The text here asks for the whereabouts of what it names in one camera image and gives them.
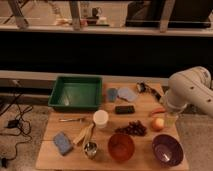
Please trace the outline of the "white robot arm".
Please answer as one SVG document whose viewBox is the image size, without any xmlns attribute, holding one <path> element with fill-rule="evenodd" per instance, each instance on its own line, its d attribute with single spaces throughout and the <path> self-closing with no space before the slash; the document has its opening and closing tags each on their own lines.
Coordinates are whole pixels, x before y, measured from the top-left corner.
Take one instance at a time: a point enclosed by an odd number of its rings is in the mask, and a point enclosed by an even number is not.
<svg viewBox="0 0 213 171">
<path fill-rule="evenodd" d="M 189 104 L 213 118 L 211 74 L 201 66 L 176 72 L 169 77 L 169 89 L 161 98 L 166 110 L 165 125 L 171 127 Z"/>
</svg>

